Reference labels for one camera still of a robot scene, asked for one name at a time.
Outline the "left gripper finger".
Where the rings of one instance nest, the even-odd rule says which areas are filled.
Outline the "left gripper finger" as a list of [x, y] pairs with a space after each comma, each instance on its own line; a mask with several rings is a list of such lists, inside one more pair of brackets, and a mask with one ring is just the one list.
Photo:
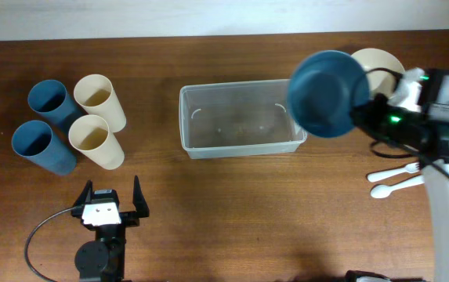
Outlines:
[[83, 191], [78, 196], [77, 200], [74, 202], [74, 206], [83, 206], [86, 203], [90, 202], [90, 198], [92, 195], [92, 181], [88, 180], [85, 184]]
[[139, 177], [136, 175], [133, 182], [132, 203], [136, 208], [136, 215], [138, 218], [147, 218], [149, 216], [149, 207], [143, 196]]

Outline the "cream bowl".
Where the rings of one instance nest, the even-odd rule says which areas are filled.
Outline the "cream bowl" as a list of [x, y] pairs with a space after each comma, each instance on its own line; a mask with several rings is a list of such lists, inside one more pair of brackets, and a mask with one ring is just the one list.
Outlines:
[[[405, 72], [402, 63], [391, 53], [375, 48], [360, 49], [351, 55], [365, 71], [385, 68], [402, 74]], [[367, 75], [371, 97], [381, 93], [390, 98], [396, 88], [396, 80], [390, 73], [377, 70]]]

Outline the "blue bowl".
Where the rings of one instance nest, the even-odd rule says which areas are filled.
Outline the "blue bowl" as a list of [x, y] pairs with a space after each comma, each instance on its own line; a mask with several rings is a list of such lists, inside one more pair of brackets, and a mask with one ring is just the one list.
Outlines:
[[308, 133], [321, 138], [351, 132], [355, 128], [351, 110], [369, 99], [364, 68], [351, 55], [337, 50], [308, 56], [288, 84], [287, 105], [292, 118]]

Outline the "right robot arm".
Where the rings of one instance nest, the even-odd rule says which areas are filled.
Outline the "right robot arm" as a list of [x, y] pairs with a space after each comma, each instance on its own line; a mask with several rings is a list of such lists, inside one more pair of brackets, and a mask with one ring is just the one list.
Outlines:
[[435, 281], [449, 281], [449, 70], [391, 71], [390, 97], [377, 94], [350, 117], [368, 136], [416, 157], [429, 199], [435, 250]]

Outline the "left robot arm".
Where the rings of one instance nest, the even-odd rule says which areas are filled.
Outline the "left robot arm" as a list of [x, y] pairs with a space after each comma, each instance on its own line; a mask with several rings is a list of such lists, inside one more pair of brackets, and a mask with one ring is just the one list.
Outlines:
[[133, 211], [120, 211], [116, 190], [94, 190], [92, 182], [72, 206], [71, 215], [95, 233], [95, 239], [84, 243], [76, 252], [74, 264], [80, 281], [118, 282], [125, 278], [126, 230], [139, 226], [141, 218], [150, 216], [139, 178], [133, 181]]

